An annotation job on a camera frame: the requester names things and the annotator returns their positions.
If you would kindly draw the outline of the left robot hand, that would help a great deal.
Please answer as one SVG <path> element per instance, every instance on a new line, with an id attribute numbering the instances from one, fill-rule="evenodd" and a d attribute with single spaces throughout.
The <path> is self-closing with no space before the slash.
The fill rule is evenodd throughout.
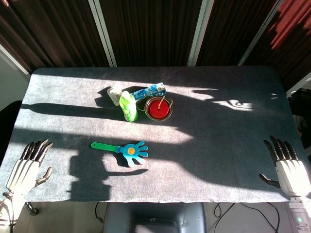
<path id="1" fill-rule="evenodd" d="M 53 142 L 44 139 L 37 142 L 30 142 L 24 149 L 21 157 L 15 163 L 10 174 L 6 188 L 12 195 L 27 195 L 33 188 L 46 182 L 51 174 L 52 167 L 49 167 L 42 178 L 38 178 L 43 160 L 52 147 Z"/>

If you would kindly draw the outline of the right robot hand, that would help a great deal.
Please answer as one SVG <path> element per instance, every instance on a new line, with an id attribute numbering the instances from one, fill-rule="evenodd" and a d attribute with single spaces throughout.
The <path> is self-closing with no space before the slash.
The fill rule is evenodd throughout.
<path id="1" fill-rule="evenodd" d="M 311 183 L 303 162 L 289 142 L 273 136 L 270 139 L 263 142 L 270 153 L 278 180 L 269 179 L 264 174 L 259 174 L 260 179 L 281 189 L 288 197 L 306 197 L 311 192 Z"/>

